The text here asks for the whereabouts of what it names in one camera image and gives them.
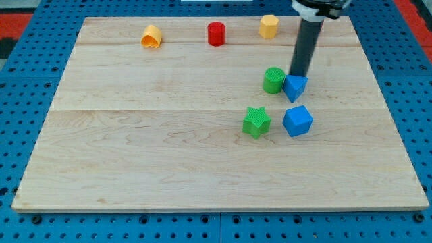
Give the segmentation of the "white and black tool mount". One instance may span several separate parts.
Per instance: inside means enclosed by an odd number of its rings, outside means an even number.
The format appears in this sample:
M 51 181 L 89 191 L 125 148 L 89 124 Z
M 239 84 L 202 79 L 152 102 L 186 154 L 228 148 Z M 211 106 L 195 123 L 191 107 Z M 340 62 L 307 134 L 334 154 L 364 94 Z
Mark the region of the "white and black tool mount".
M 292 0 L 292 8 L 303 20 L 322 22 L 325 18 L 338 19 L 351 0 Z

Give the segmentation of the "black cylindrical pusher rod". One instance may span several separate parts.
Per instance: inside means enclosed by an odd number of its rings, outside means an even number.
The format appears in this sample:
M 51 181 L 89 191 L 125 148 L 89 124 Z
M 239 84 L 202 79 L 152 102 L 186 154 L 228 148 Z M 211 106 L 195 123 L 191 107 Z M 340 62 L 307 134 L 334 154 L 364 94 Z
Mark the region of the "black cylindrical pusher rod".
M 289 75 L 307 75 L 322 25 L 323 21 L 309 22 L 304 19 L 301 20 Z

